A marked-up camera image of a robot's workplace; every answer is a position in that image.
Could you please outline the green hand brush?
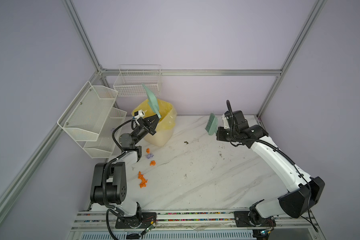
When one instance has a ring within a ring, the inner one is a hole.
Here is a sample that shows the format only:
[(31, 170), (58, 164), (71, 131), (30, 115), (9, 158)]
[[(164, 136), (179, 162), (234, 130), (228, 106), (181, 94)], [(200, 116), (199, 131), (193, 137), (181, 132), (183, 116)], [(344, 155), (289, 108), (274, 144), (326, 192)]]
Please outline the green hand brush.
[(213, 136), (217, 133), (218, 119), (213, 113), (210, 114), (205, 130), (207, 131), (209, 136)]

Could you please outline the green plastic dustpan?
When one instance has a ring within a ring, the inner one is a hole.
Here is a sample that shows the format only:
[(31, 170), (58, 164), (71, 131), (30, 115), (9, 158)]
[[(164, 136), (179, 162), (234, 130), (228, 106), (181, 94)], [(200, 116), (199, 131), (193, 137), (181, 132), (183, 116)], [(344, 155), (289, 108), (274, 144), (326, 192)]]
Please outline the green plastic dustpan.
[(145, 84), (142, 84), (142, 86), (146, 91), (148, 103), (151, 110), (158, 116), (159, 119), (161, 119), (162, 116), (160, 114), (160, 106), (156, 95)]

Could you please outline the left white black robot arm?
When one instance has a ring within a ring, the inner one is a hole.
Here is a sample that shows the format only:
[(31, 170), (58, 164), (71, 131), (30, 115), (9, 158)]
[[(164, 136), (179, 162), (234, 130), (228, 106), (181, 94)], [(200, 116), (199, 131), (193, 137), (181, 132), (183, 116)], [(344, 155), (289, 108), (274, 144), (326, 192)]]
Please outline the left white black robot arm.
[(122, 206), (127, 197), (126, 158), (132, 156), (133, 163), (141, 159), (142, 147), (137, 146), (137, 143), (147, 134), (153, 136), (156, 133), (160, 119), (160, 114), (145, 117), (142, 111), (136, 112), (130, 120), (120, 124), (112, 132), (112, 139), (121, 150), (121, 154), (106, 163), (95, 165), (90, 201), (107, 208), (106, 225), (109, 235), (114, 240), (117, 236), (111, 228), (110, 215), (117, 217), (117, 220), (125, 221), (133, 229), (143, 223), (144, 215), (138, 202), (129, 207)]

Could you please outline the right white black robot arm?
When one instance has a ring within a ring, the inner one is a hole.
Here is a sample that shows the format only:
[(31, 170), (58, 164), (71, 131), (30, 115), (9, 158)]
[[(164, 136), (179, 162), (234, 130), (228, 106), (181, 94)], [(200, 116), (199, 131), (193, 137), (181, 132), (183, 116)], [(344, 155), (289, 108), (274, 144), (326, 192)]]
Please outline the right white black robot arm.
[(276, 215), (298, 219), (316, 205), (325, 187), (320, 177), (313, 178), (303, 171), (272, 140), (264, 128), (249, 126), (242, 111), (233, 111), (230, 102), (223, 114), (223, 126), (215, 131), (218, 141), (234, 147), (246, 146), (258, 154), (281, 179), (287, 193), (270, 200), (254, 203), (248, 212), (248, 224), (259, 227)]

